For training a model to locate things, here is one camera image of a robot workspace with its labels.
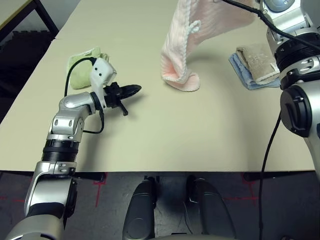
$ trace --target beige towel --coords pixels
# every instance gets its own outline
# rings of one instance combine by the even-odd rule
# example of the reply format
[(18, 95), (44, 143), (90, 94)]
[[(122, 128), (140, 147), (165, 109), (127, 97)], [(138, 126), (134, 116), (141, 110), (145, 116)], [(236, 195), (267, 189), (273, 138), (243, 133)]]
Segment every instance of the beige towel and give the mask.
[(256, 84), (268, 84), (279, 77), (280, 71), (267, 44), (239, 46), (235, 52)]

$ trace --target gray carpet floor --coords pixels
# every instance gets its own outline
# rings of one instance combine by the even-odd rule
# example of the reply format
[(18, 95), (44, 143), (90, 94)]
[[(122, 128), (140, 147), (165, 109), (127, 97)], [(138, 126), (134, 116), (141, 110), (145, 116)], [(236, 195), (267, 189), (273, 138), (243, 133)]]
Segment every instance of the gray carpet floor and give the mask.
[[(75, 213), (69, 218), (63, 239), (119, 240), (127, 208), (145, 173), (109, 173), (105, 183), (78, 180)], [(185, 183), (189, 173), (162, 172), (155, 215), (156, 237), (190, 234), (185, 223)], [(241, 173), (197, 173), (223, 196), (234, 222), (237, 238), (257, 240), (259, 182), (246, 182)], [(0, 179), (0, 239), (23, 217), (30, 177), (3, 173)], [(266, 179), (263, 191), (264, 239), (320, 239), (320, 191), (314, 172)], [(190, 228), (201, 232), (197, 212), (190, 211)]]

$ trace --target white wall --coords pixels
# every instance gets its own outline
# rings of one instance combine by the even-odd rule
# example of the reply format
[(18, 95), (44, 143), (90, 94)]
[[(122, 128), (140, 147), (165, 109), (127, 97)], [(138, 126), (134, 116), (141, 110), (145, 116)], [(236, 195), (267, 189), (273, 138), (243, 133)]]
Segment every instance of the white wall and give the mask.
[[(41, 0), (44, 8), (60, 30), (76, 8), (80, 0)], [(15, 31), (47, 30), (37, 12), (33, 10), (15, 29)]]

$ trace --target green cloth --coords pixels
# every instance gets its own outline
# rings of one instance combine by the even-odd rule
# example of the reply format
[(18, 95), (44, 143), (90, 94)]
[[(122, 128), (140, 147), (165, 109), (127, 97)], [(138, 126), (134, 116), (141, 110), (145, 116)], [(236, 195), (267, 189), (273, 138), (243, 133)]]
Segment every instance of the green cloth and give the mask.
[[(83, 58), (103, 58), (107, 62), (109, 61), (109, 56), (106, 53), (101, 53), (100, 47), (94, 47), (89, 51), (85, 51), (83, 53), (73, 55), (69, 58), (67, 64), (67, 74), (71, 66), (78, 60)], [(73, 89), (82, 89), (85, 87), (89, 87), (90, 83), (90, 73), (92, 71), (92, 63), (90, 61), (80, 62), (75, 68), (72, 70), (70, 75), (70, 85)]]

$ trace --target blue towel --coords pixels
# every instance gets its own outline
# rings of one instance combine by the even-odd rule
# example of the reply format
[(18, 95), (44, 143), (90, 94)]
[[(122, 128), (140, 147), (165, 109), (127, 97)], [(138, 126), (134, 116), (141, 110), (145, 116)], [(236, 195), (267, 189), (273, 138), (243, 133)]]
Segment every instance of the blue towel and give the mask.
[(277, 77), (274, 81), (264, 85), (256, 84), (256, 82), (252, 78), (251, 72), (241, 63), (236, 53), (232, 54), (229, 57), (229, 62), (233, 66), (236, 74), (239, 76), (243, 85), (249, 90), (254, 90), (254, 89), (259, 89), (264, 87), (271, 87), (271, 88), (280, 87), (279, 77)]

